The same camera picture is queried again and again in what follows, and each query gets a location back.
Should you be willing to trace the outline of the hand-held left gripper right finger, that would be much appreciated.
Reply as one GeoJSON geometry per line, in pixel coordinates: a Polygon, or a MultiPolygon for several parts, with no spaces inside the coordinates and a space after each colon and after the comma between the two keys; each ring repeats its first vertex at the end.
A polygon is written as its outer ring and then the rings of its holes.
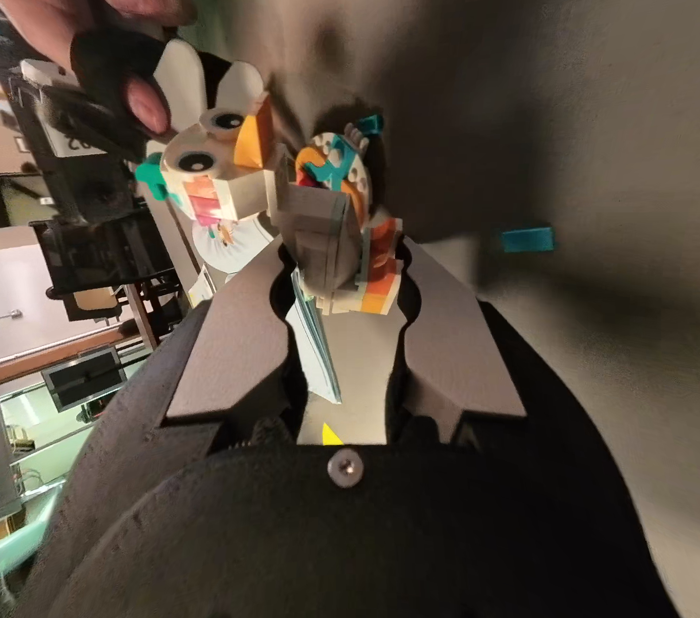
{"type": "Polygon", "coordinates": [[[459,438],[465,418],[523,421],[526,408],[477,297],[415,241],[403,237],[396,299],[405,324],[387,383],[387,444],[427,420],[437,441],[459,438]]]}

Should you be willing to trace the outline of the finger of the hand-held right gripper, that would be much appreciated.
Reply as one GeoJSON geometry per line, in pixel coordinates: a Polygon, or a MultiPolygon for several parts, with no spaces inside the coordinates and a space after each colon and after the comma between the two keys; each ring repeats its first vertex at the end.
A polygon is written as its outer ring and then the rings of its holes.
{"type": "Polygon", "coordinates": [[[249,111],[265,91],[258,69],[246,61],[208,54],[208,108],[249,111]]]}
{"type": "Polygon", "coordinates": [[[215,107],[206,54],[184,39],[166,43],[153,77],[170,112],[204,112],[215,107]]]}

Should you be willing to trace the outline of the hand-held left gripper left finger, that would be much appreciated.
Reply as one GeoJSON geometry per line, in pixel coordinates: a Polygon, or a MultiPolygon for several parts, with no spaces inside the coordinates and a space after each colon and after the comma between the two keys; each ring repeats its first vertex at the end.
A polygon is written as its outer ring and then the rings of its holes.
{"type": "Polygon", "coordinates": [[[165,413],[169,424],[223,423],[232,440],[284,427],[297,440],[307,380],[291,325],[294,263],[272,241],[209,303],[165,413]]]}

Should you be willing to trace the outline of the lego bird model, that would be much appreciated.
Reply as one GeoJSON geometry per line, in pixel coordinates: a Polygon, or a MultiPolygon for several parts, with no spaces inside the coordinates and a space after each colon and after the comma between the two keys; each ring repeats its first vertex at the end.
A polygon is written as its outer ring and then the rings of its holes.
{"type": "Polygon", "coordinates": [[[295,157],[273,133],[268,93],[247,115],[208,109],[168,144],[156,142],[136,167],[154,198],[173,201],[207,227],[266,212],[301,275],[304,293],[326,315],[386,315],[398,296],[402,221],[360,229],[350,198],[295,184],[295,157]]]}

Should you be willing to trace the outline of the lego instruction booklet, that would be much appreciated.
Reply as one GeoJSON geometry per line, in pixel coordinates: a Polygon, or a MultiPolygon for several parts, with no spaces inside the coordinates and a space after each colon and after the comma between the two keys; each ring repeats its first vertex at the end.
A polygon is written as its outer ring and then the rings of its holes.
{"type": "MultiPolygon", "coordinates": [[[[206,266],[225,276],[228,283],[275,238],[276,229],[266,212],[240,222],[222,221],[207,227],[192,223],[194,248],[206,266]]],[[[285,320],[291,325],[300,363],[311,393],[330,403],[342,402],[337,374],[332,363],[328,341],[315,303],[301,286],[299,269],[291,280],[295,302],[285,320]]]]}

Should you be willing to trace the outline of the teal lego brick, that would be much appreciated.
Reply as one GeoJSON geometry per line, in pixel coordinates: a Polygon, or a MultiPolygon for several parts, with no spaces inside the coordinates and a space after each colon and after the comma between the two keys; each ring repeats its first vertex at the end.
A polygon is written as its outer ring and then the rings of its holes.
{"type": "Polygon", "coordinates": [[[528,227],[503,231],[500,236],[506,254],[553,252],[555,232],[551,227],[528,227]]]}

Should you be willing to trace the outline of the black monitor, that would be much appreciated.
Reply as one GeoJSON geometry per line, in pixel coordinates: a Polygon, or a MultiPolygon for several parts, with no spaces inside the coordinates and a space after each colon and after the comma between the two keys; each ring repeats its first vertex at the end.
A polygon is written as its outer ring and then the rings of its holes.
{"type": "Polygon", "coordinates": [[[124,368],[114,346],[85,352],[40,371],[58,413],[91,402],[121,388],[124,368]]]}

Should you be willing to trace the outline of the wooden rail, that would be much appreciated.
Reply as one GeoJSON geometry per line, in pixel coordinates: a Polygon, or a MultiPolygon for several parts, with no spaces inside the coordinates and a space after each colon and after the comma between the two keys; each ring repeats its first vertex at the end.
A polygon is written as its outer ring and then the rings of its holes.
{"type": "Polygon", "coordinates": [[[1,385],[29,376],[61,362],[73,360],[95,349],[105,348],[136,338],[139,330],[135,320],[90,333],[72,336],[1,359],[1,385]]]}

